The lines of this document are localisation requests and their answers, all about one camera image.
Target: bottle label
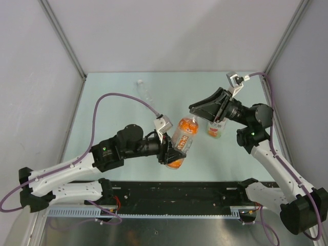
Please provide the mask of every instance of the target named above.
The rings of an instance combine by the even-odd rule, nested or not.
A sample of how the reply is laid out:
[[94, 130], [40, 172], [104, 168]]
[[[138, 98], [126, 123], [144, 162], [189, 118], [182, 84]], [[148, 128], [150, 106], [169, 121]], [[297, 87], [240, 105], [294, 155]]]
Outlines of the bottle label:
[[208, 124], [208, 134], [212, 137], [219, 138], [226, 126], [227, 121], [223, 120], [221, 122], [212, 122]]
[[177, 149], [178, 150], [182, 150], [184, 148], [184, 146], [186, 145], [186, 142], [187, 142], [188, 138], [189, 137], [188, 136], [185, 136], [185, 135], [183, 135], [181, 137], [180, 142], [179, 142], [179, 144], [177, 146]]

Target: metal frame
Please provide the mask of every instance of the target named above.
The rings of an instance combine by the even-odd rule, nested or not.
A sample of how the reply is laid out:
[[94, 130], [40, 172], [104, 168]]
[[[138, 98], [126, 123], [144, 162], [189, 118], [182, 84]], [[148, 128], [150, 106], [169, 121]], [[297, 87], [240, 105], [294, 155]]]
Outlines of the metal frame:
[[[61, 41], [64, 49], [66, 50], [69, 58], [71, 59], [71, 61], [73, 62], [76, 70], [78, 71], [79, 75], [81, 76], [81, 78], [83, 79], [83, 83], [81, 84], [81, 87], [79, 89], [79, 95], [77, 98], [77, 101], [75, 103], [75, 107], [74, 107], [74, 112], [72, 114], [72, 118], [70, 120], [70, 124], [68, 127], [68, 131], [67, 131], [67, 135], [65, 138], [65, 142], [63, 144], [63, 148], [61, 151], [61, 155], [60, 155], [60, 159], [58, 160], [58, 162], [61, 162], [63, 160], [63, 156], [64, 153], [66, 151], [66, 147], [67, 147], [67, 143], [68, 143], [68, 139], [71, 133], [71, 129], [75, 120], [75, 115], [77, 112], [77, 108], [81, 99], [81, 95], [83, 92], [83, 88], [84, 88], [84, 84], [86, 81], [86, 74], [83, 71], [83, 68], [81, 67], [67, 37], [65, 36], [63, 29], [61, 28], [53, 10], [51, 9], [51, 6], [49, 4], [49, 2], [47, 0], [38, 0], [42, 9], [44, 10], [50, 24], [52, 25], [52, 27], [54, 28], [55, 33], [57, 34], [59, 40]], [[265, 73], [269, 74], [273, 65], [275, 64], [275, 62], [277, 61], [277, 59], [280, 57], [282, 51], [284, 50], [288, 40], [290, 39], [290, 37], [293, 34], [293, 31], [295, 30], [295, 28], [297, 27], [298, 23], [300, 22], [301, 18], [303, 17], [304, 13], [306, 12], [308, 6], [310, 5], [310, 3], [312, 2], [312, 0], [302, 0], [301, 3], [299, 4], [295, 14], [292, 17], [292, 20], [290, 21], [286, 31], [284, 32], [281, 40], [279, 41], [279, 44], [275, 50], [275, 52], [273, 53], [267, 67], [265, 68]], [[265, 80], [262, 80], [262, 86], [263, 86], [263, 90], [264, 90], [264, 94], [266, 96], [266, 99], [268, 102], [270, 102], [270, 90], [268, 87], [268, 84]], [[280, 143], [280, 146], [282, 148], [282, 152], [285, 155], [286, 159], [292, 163], [291, 161], [291, 155], [288, 151], [288, 147], [285, 141], [285, 137], [284, 137], [284, 133], [283, 133], [283, 129], [282, 126], [280, 124], [280, 117], [279, 114], [277, 112], [275, 112], [275, 129], [278, 135], [278, 140]], [[48, 212], [51, 211], [51, 209], [48, 209], [46, 211], [41, 211], [38, 213], [37, 218], [35, 220], [35, 224], [33, 225], [32, 228], [30, 228], [30, 230], [32, 231], [31, 233], [31, 237], [29, 242], [26, 242], [25, 245], [31, 245], [31, 246], [37, 246], [40, 243], [41, 237], [42, 237], [42, 228], [44, 228], [45, 223], [46, 223], [46, 218], [47, 218], [47, 214]], [[237, 215], [236, 212], [232, 209], [232, 214], [233, 215]], [[326, 242], [326, 236], [324, 235], [323, 237], [323, 244], [317, 244], [318, 242], [315, 243], [315, 245], [325, 245], [324, 243]]]
[[[275, 49], [273, 55], [271, 56], [264, 73], [267, 75], [270, 75], [270, 72], [275, 65], [275, 63], [278, 61], [280, 55], [282, 54], [283, 50], [285, 49], [288, 41], [290, 40], [291, 36], [293, 35], [295, 29], [297, 28], [298, 24], [300, 23], [301, 19], [303, 18], [305, 12], [309, 8], [309, 5], [312, 3], [313, 0], [302, 0], [300, 4], [298, 5], [291, 21], [289, 22], [283, 36], [281, 37], [277, 48]], [[270, 86], [267, 83], [267, 81], [262, 78], [261, 79], [262, 87], [264, 90], [264, 94], [266, 97], [266, 100], [269, 104], [271, 104], [271, 92], [270, 92]], [[284, 155], [284, 157], [288, 160], [289, 163], [293, 164], [293, 157], [289, 151], [288, 143], [286, 141], [286, 135], [283, 131], [283, 127], [281, 125], [281, 120], [279, 116], [279, 112], [277, 110], [274, 111], [274, 127], [278, 136], [278, 141], [281, 146], [281, 151]]]
[[43, 11], [45, 12], [50, 24], [52, 25], [55, 33], [57, 34], [60, 42], [62, 43], [64, 49], [66, 50], [69, 58], [71, 59], [71, 61], [73, 62], [73, 65], [75, 66], [75, 68], [77, 69], [77, 72], [79, 73], [79, 75], [81, 76], [81, 78], [85, 78], [86, 74], [83, 71], [83, 68], [81, 67], [70, 43], [68, 42], [68, 39], [66, 38], [66, 35], [63, 32], [63, 29], [61, 28], [53, 10], [51, 9], [51, 6], [48, 2], [48, 0], [38, 0], [38, 2], [40, 3]]
[[298, 5], [291, 21], [289, 22], [285, 32], [283, 33], [278, 46], [276, 47], [275, 51], [273, 52], [273, 55], [270, 58], [270, 61], [268, 65], [266, 66], [264, 72], [266, 74], [269, 74], [272, 67], [275, 65], [276, 61], [282, 54], [284, 48], [287, 45], [287, 42], [291, 38], [292, 34], [294, 33], [296, 27], [300, 23], [301, 19], [303, 18], [305, 12], [307, 11], [309, 5], [311, 4], [313, 0], [302, 0], [300, 4]]

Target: clear plastic bottle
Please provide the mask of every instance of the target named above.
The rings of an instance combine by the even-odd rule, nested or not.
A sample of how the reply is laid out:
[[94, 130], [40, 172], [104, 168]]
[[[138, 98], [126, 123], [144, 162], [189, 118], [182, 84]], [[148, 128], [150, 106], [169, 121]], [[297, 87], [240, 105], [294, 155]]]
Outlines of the clear plastic bottle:
[[142, 79], [137, 81], [137, 91], [141, 100], [145, 101], [152, 107], [154, 106], [153, 98]]
[[[197, 132], [197, 116], [188, 115], [180, 120], [179, 125], [172, 136], [172, 142], [177, 149], [187, 153]], [[184, 159], [176, 160], [166, 166], [171, 169], [178, 169], [182, 165], [183, 161]]]
[[226, 124], [228, 122], [228, 119], [227, 118], [224, 118], [223, 121], [219, 122], [219, 123], [210, 123], [208, 124], [207, 126], [207, 133], [212, 136], [212, 137], [215, 137], [215, 138], [219, 138], [224, 129], [226, 128]]

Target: purple cable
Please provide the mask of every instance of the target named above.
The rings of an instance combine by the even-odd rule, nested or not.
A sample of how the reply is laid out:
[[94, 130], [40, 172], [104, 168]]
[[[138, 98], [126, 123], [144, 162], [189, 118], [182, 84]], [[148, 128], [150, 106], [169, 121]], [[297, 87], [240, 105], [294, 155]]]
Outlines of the purple cable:
[[105, 213], [108, 213], [109, 215], [113, 215], [113, 216], [115, 216], [116, 218], [119, 219], [119, 222], [111, 223], [111, 222], [105, 222], [105, 221], [103, 221], [103, 222], [102, 222], [103, 224], [121, 224], [121, 223], [122, 223], [122, 218], [119, 217], [117, 214], [115, 214], [115, 213], [113, 213], [113, 212], [111, 212], [111, 211], [109, 211], [109, 210], [107, 210], [107, 209], [102, 208], [102, 207], [99, 206], [98, 204], [95, 204], [93, 201], [88, 200], [88, 202], [91, 203], [92, 205], [94, 205], [95, 207], [101, 209], [101, 210], [104, 211]]
[[[266, 80], [268, 82], [268, 85], [269, 85], [269, 89], [270, 89], [271, 107], [274, 108], [273, 89], [272, 89], [272, 84], [271, 84], [271, 80], [270, 80], [269, 76], [266, 73], [257, 72], [257, 73], [250, 74], [250, 77], [253, 77], [253, 76], [256, 76], [256, 75], [264, 76], [266, 78]], [[280, 158], [280, 156], [277, 155], [277, 152], [276, 152], [276, 150], [275, 150], [275, 148], [273, 146], [273, 126], [270, 127], [270, 141], [269, 141], [269, 145], [270, 145], [270, 149], [271, 149], [273, 155], [276, 156], [276, 158], [280, 162], [280, 164], [288, 171], [288, 173], [294, 178], [294, 180], [297, 182], [297, 184], [302, 188], [302, 190], [304, 191], [304, 193], [309, 197], [309, 199], [310, 199], [310, 201], [312, 203], [312, 206], [314, 208], [314, 212], [316, 214], [317, 221], [318, 221], [318, 235], [316, 237], [312, 237], [311, 235], [309, 235], [306, 232], [304, 232], [304, 235], [306, 237], [308, 237], [309, 239], [313, 240], [313, 241], [318, 241], [321, 238], [321, 235], [322, 235], [322, 222], [321, 222], [321, 218], [320, 218], [320, 214], [319, 214], [317, 205], [314, 202], [314, 199], [312, 198], [312, 196], [309, 193], [309, 191], [302, 184], [302, 181], [295, 175], [295, 173], [288, 167], [288, 165]]]
[[14, 194], [16, 191], [18, 191], [19, 189], [23, 188], [24, 186], [27, 186], [28, 184], [34, 182], [37, 178], [38, 179], [44, 178], [44, 177], [47, 177], [47, 176], [49, 176], [51, 174], [54, 174], [54, 173], [60, 172], [62, 170], [65, 170], [67, 168], [70, 168], [70, 165], [75, 165], [75, 164], [79, 163], [79, 161], [81, 161], [89, 153], [89, 151], [90, 151], [90, 149], [91, 149], [91, 147], [93, 145], [93, 141], [94, 141], [95, 123], [96, 123], [96, 115], [97, 115], [98, 105], [99, 105], [100, 101], [102, 99], [104, 99], [105, 97], [107, 97], [107, 96], [122, 96], [122, 97], [126, 97], [126, 98], [129, 98], [129, 99], [138, 101], [139, 103], [141, 103], [141, 104], [145, 105], [147, 108], [149, 108], [156, 115], [156, 117], [160, 116], [160, 114], [153, 107], [151, 107], [148, 103], [146, 103], [146, 102], [144, 102], [144, 101], [142, 101], [139, 98], [136, 98], [134, 96], [129, 96], [129, 95], [121, 94], [121, 93], [107, 93], [105, 95], [102, 95], [97, 100], [96, 105], [94, 107], [93, 118], [92, 118], [91, 140], [90, 140], [90, 144], [89, 144], [87, 150], [85, 151], [85, 153], [82, 156], [80, 156], [77, 160], [75, 160], [72, 163], [68, 164], [67, 166], [64, 166], [64, 167], [61, 167], [59, 169], [53, 170], [53, 171], [51, 171], [49, 173], [42, 174], [42, 175], [40, 175], [38, 177], [32, 178], [31, 180], [28, 180], [28, 181], [22, 183], [20, 186], [17, 186], [15, 189], [13, 189], [7, 195], [5, 195], [5, 197], [0, 201], [0, 212], [2, 212], [2, 213], [10, 213], [10, 212], [15, 212], [15, 211], [18, 211], [18, 210], [22, 209], [23, 207], [19, 207], [19, 208], [15, 208], [15, 209], [3, 209], [3, 204], [8, 199], [8, 197], [10, 197], [12, 194]]
[[[268, 240], [270, 241], [270, 243], [274, 246], [280, 246], [280, 240], [278, 238], [277, 233], [275, 232], [275, 230], [273, 230], [273, 228], [271, 226], [269, 226], [268, 224], [264, 223], [264, 222], [260, 222], [260, 221], [254, 221], [254, 222], [243, 222], [243, 224], [261, 224], [264, 228], [266, 237], [268, 238]], [[267, 232], [267, 228], [272, 231], [272, 233], [275, 235], [276, 239], [277, 239], [277, 244], [274, 243], [274, 241], [271, 239], [269, 233]]]

